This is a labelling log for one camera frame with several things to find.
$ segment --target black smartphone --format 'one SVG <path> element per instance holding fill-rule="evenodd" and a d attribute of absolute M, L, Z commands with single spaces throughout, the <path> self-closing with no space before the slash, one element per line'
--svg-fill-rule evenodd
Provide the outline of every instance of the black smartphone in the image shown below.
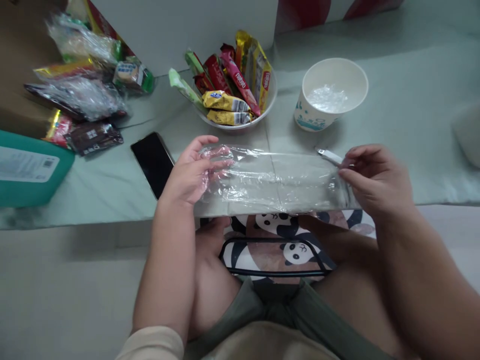
<path fill-rule="evenodd" d="M 130 145 L 153 194 L 158 199 L 174 167 L 164 141 L 157 132 L 145 136 Z"/>

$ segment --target floor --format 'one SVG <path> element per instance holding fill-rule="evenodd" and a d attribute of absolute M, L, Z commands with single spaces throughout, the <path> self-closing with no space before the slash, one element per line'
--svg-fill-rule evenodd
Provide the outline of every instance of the floor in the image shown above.
<path fill-rule="evenodd" d="M 480 208 L 420 209 L 480 292 Z M 0 358 L 114 359 L 149 233 L 149 221 L 1 232 Z"/>

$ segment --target sleeve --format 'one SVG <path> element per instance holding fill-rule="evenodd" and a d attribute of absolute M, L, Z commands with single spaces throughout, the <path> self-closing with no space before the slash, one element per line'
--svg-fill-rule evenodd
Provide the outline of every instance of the sleeve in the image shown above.
<path fill-rule="evenodd" d="M 116 360 L 181 360 L 183 356 L 184 344 L 175 330 L 152 326 L 132 334 Z"/>

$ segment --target green shorts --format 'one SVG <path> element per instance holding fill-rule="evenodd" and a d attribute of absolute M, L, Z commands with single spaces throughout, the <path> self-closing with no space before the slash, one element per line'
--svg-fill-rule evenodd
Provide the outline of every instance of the green shorts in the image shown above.
<path fill-rule="evenodd" d="M 263 303 L 250 278 L 243 282 L 221 319 L 205 334 L 187 344 L 184 359 L 201 359 L 235 331 L 251 322 L 265 320 L 300 330 L 341 360 L 392 360 L 341 319 L 303 280 L 290 298 Z"/>

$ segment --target light green tablecloth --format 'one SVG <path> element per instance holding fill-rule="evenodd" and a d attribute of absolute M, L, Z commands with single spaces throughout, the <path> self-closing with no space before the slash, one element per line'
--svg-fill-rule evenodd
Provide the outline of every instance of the light green tablecloth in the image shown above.
<path fill-rule="evenodd" d="M 382 143 L 407 163 L 417 204 L 477 205 L 480 170 L 468 164 L 451 122 L 480 97 L 479 18 L 475 0 L 407 0 L 395 11 L 282 34 L 270 56 L 277 100 L 266 120 L 240 137 L 204 123 L 159 78 L 155 93 L 132 105 L 134 116 L 122 125 L 124 145 L 77 158 L 47 206 L 0 209 L 0 229 L 150 219 L 156 200 L 129 145 L 152 131 L 161 134 L 175 159 L 201 134 L 276 153 L 311 154 L 321 143 L 343 155 L 355 145 Z M 332 57 L 351 59 L 365 70 L 368 96 L 326 130 L 304 132 L 293 122 L 302 78 L 311 65 Z M 252 212 L 222 202 L 196 209 L 198 216 Z"/>

